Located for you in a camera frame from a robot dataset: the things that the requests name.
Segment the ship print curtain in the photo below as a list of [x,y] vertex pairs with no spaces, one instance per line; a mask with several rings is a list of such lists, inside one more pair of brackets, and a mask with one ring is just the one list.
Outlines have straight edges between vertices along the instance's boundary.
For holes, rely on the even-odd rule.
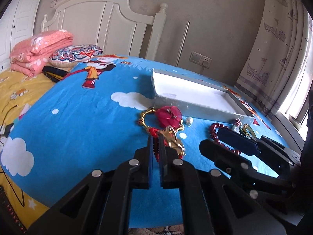
[[265,0],[236,88],[269,119],[297,116],[312,84],[312,18],[301,0]]

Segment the white pearl bead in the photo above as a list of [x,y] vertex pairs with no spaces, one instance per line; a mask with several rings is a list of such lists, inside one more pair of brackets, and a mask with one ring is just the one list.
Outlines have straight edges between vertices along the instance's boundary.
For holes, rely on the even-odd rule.
[[193,118],[192,117],[187,117],[185,120],[186,125],[190,126],[193,123]]

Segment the folded pink floral quilt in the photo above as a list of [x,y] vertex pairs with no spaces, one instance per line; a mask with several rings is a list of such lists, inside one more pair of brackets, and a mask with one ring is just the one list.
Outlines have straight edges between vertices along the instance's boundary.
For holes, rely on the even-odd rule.
[[72,44],[74,35],[67,30],[42,32],[18,42],[10,53],[10,69],[33,77],[42,72],[50,55]]

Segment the white charger plug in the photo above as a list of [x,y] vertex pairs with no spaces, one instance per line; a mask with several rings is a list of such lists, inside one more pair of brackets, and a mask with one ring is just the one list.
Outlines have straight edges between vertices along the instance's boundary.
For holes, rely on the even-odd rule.
[[209,67],[211,66],[211,61],[207,61],[207,60],[203,61],[202,66],[206,69],[209,69]]

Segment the red flat pendant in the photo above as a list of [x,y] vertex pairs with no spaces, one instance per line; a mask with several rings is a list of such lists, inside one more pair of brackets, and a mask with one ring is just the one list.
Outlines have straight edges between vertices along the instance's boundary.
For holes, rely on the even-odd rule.
[[164,106],[159,108],[156,112],[157,121],[163,128],[172,126],[178,129],[181,125],[182,114],[176,106]]

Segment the blue cartoon print tablecloth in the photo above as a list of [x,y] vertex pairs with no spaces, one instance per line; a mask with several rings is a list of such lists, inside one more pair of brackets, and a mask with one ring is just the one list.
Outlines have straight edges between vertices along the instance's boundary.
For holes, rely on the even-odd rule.
[[75,66],[13,122],[1,147],[1,169],[48,208],[91,171],[113,170],[146,145],[148,134],[137,121],[152,106],[153,69],[212,82],[155,61],[116,56],[113,62],[92,89],[83,87],[89,67]]

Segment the white wooden headboard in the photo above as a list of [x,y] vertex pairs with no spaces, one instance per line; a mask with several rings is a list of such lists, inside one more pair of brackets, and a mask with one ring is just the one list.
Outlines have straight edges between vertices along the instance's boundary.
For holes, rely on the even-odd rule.
[[166,3],[154,16],[135,13],[130,0],[62,0],[51,19],[44,15],[41,32],[64,29],[74,35],[73,44],[95,44],[105,54],[140,56],[147,26],[151,26],[144,58],[153,61],[165,21]]

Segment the green glass pendant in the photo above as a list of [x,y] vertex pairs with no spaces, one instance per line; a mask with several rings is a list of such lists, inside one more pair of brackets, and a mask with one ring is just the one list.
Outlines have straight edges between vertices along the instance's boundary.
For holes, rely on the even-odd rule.
[[245,131],[244,129],[241,128],[239,131],[240,131],[240,134],[241,134],[242,136],[248,137],[247,134],[246,134],[246,131]]

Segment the grey shallow cardboard tray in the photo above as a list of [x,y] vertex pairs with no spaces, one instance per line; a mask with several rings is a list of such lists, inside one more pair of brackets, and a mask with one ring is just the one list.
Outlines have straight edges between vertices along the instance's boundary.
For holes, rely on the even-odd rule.
[[177,107],[183,116],[223,123],[240,119],[251,125],[253,114],[229,90],[177,73],[153,69],[154,107]]

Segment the yellow floral bedsheet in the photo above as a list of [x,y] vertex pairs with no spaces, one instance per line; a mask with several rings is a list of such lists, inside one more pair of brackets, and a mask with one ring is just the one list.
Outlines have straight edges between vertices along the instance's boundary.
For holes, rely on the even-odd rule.
[[[1,147],[15,120],[24,110],[33,105],[54,84],[43,74],[29,77],[8,69],[1,73]],[[28,196],[1,169],[1,186],[5,190],[17,217],[26,229],[48,209],[45,205]]]

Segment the grey wall socket panel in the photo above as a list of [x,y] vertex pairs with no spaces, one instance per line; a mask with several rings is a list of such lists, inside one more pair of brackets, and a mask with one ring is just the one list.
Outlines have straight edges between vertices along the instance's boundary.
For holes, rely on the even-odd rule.
[[190,55],[190,58],[189,58],[190,62],[202,66],[202,62],[205,61],[205,60],[212,62],[212,59],[209,58],[209,57],[206,57],[206,56],[204,56],[204,55],[202,55],[202,54],[200,54],[198,52],[195,52],[195,51],[191,52],[191,55]]

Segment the gold interlocking ring ornament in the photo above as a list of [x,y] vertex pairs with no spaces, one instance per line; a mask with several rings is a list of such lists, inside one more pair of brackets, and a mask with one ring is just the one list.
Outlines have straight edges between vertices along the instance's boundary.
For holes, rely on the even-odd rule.
[[182,159],[185,156],[185,147],[182,141],[177,137],[177,133],[171,125],[163,130],[159,130],[158,133],[163,136],[168,147],[176,150],[179,158]]

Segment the patterned round cushion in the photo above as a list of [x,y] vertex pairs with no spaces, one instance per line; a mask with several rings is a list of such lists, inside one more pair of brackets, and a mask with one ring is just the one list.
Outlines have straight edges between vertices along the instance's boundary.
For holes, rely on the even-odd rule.
[[59,68],[71,67],[102,53],[102,49],[96,45],[70,45],[53,52],[49,57],[49,63]]

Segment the silver metal pole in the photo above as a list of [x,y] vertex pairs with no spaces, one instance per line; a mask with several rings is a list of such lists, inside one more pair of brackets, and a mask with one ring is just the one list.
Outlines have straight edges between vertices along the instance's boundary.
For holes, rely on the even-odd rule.
[[179,50],[178,50],[178,54],[177,54],[177,58],[176,58],[176,62],[175,62],[175,66],[176,67],[178,67],[179,62],[180,62],[180,58],[181,58],[181,54],[183,52],[183,47],[184,47],[184,44],[185,44],[185,41],[186,41],[186,37],[187,37],[188,30],[189,30],[189,26],[190,26],[190,21],[188,20],[186,22],[185,29],[183,31],[183,37],[182,37],[181,42],[180,42],[180,46],[179,46]]

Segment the white wardrobe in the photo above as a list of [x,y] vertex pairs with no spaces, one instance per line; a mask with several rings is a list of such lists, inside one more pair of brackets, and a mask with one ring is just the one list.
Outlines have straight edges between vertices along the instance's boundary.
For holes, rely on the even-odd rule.
[[33,35],[40,0],[11,0],[1,17],[1,72],[10,68],[13,47]]

